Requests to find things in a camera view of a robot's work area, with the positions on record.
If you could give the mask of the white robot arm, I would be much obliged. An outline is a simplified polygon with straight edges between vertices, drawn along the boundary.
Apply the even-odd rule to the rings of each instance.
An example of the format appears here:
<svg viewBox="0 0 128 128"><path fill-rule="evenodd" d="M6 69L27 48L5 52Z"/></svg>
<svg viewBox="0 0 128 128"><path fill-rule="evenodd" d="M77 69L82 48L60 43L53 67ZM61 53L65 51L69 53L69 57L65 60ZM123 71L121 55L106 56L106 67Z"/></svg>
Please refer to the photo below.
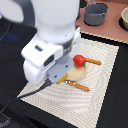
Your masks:
<svg viewBox="0 0 128 128"><path fill-rule="evenodd" d="M37 33L22 49L26 79L32 85L49 77L57 82L73 66L80 46L75 28L80 0L0 0L0 14L14 23L35 27Z"/></svg>

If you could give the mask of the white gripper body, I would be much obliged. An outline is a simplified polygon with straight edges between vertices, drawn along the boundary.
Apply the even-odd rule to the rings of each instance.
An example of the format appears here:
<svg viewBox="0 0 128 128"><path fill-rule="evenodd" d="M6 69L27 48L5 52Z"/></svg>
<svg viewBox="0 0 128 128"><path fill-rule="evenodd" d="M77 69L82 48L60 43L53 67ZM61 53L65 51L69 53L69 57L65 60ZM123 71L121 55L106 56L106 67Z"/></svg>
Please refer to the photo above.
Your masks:
<svg viewBox="0 0 128 128"><path fill-rule="evenodd" d="M79 49L80 40L79 27L75 29L74 37L63 44L45 43L34 36L21 51L27 81L38 85L49 77L52 82L57 82L73 67L71 57Z"/></svg>

